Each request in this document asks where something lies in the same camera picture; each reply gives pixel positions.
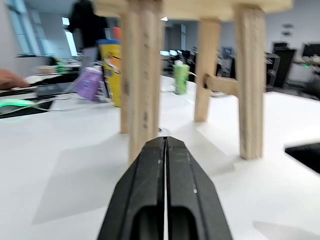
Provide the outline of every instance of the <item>purple bag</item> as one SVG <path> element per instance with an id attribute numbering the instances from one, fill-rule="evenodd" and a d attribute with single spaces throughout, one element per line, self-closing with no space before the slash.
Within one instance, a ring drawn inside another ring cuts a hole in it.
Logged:
<path id="1" fill-rule="evenodd" d="M 84 99 L 92 102 L 98 101 L 96 97 L 100 82 L 104 81 L 102 71 L 94 67 L 86 67 L 84 73 L 79 77 L 75 90 Z"/>

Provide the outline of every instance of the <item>orange object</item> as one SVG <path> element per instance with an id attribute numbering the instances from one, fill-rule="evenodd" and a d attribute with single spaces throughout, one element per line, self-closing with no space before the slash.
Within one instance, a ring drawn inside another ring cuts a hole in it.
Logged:
<path id="1" fill-rule="evenodd" d="M 119 27 L 114 26 L 113 32 L 114 32 L 115 39 L 121 40 L 122 38 L 121 29 Z"/>

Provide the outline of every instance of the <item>human hand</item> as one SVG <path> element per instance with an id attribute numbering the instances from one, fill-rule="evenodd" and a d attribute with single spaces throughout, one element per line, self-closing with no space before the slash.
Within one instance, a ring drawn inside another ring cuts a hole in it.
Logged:
<path id="1" fill-rule="evenodd" d="M 13 72 L 6 69 L 0 69 L 0 90 L 27 88 L 29 86 L 30 85 L 27 82 Z"/>

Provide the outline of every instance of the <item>green led strip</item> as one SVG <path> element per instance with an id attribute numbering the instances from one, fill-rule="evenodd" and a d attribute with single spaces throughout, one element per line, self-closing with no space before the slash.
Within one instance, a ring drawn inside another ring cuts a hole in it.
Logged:
<path id="1" fill-rule="evenodd" d="M 4 99 L 0 100 L 0 108 L 4 106 L 18 106 L 27 107 L 33 105 L 33 101 L 21 100 L 21 99 Z"/>

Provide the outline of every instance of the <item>person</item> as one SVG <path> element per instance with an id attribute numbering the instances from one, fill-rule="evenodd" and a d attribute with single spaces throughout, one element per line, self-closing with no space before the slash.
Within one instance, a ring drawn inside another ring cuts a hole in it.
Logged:
<path id="1" fill-rule="evenodd" d="M 78 0 L 73 5 L 67 30 L 73 33 L 80 29 L 83 43 L 81 72 L 97 60 L 97 40 L 106 38 L 105 28 L 108 28 L 106 19 L 94 14 L 91 1 Z"/>
<path id="2" fill-rule="evenodd" d="M 0 69 L 0 90 L 10 90 L 13 88 L 27 88 L 29 84 L 19 77 L 15 75 L 13 72 Z"/>

